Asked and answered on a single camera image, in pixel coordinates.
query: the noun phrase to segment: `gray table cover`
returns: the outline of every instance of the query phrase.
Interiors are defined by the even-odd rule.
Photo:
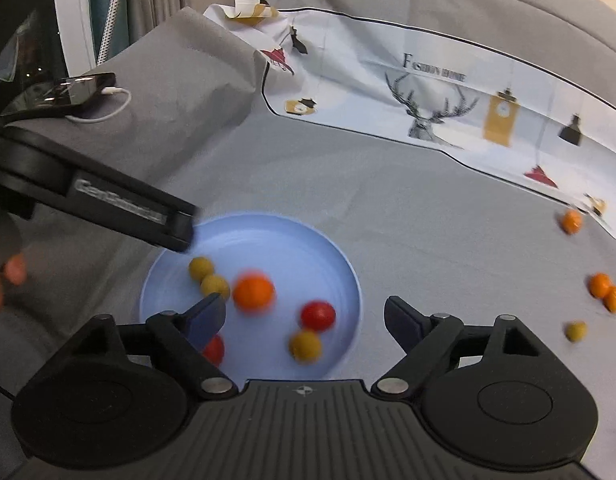
[[[488,44],[616,105],[616,14],[597,0],[270,1]],[[265,65],[185,9],[101,67],[133,92],[127,112],[102,124],[23,125],[195,203],[205,217],[264,210],[324,231],[364,292],[358,345],[334,378],[371,382],[402,357],[383,326],[391,294],[473,324],[518,315],[594,395],[600,422],[584,463],[616,480],[616,317],[584,283],[592,272],[616,269],[616,241],[594,222],[564,237],[554,221],[562,205],[441,153],[274,116],[261,98]],[[115,106],[102,104],[98,113]],[[94,313],[135,320],[159,252],[45,207],[18,224],[31,278],[8,291],[0,313],[0,384],[13,392]],[[562,335],[571,319],[590,327],[578,346]],[[7,408],[0,398],[0,478],[22,460]]]
[[[173,193],[205,217],[272,211],[325,232],[346,253],[364,293],[360,339],[335,378],[375,380],[403,355],[383,325],[386,297],[466,323],[518,315],[591,390],[600,409],[585,463],[616,479],[616,317],[586,293],[584,277],[616,269],[616,241],[588,222],[565,237],[563,206],[464,168],[447,156],[274,116],[261,98],[265,62],[192,10],[180,12],[101,68],[133,91],[130,111],[95,125],[25,126]],[[114,104],[102,105],[105,113]],[[10,295],[0,323],[45,328],[60,341],[96,312],[136,317],[158,250],[39,207],[20,222],[31,280]],[[584,319],[578,346],[562,323]],[[30,373],[53,342],[0,347]],[[17,390],[0,362],[2,385]]]

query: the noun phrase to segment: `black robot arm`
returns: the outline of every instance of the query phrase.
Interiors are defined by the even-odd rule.
[[[370,391],[252,380],[240,392],[198,353],[225,311],[214,295],[144,325],[88,322],[13,403],[31,459],[12,480],[595,478],[579,463],[594,400],[514,316],[466,326],[393,296],[386,326],[406,356]],[[458,367],[469,355],[483,357]]]
[[[192,204],[42,135],[0,125],[0,208],[29,219],[38,202],[173,251],[192,241]],[[14,245],[16,237],[0,237],[6,252]]]

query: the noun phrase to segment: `metal screw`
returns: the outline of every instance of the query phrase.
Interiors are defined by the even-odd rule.
[[[399,395],[408,390],[408,383],[398,377],[386,377],[377,383],[384,394]]]
[[[232,381],[225,377],[210,377],[201,383],[201,389],[207,394],[224,394],[232,388]]]

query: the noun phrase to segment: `blue plate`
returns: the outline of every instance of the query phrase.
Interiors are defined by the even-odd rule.
[[[142,322],[163,310],[185,312],[201,299],[188,275],[194,256],[209,257],[231,285],[249,269],[262,270],[275,284],[277,301],[267,314],[248,316],[232,299],[227,303],[220,368],[237,386],[248,379],[318,380],[351,348],[361,318],[359,282],[344,254],[320,232],[260,213],[231,214],[196,226],[187,254],[164,251],[152,265],[140,298]],[[303,365],[288,352],[288,339],[299,330],[301,307],[311,300],[332,304],[337,321],[320,335],[322,357]]]

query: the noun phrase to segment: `clock illustration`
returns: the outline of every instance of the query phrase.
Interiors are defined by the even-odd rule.
[[[518,110],[519,103],[510,92],[510,88],[493,95],[490,98],[488,114],[483,125],[483,138],[502,146],[510,146],[510,137]]]
[[[497,105],[497,115],[499,117],[508,117],[510,115],[510,104],[508,101],[502,101]]]

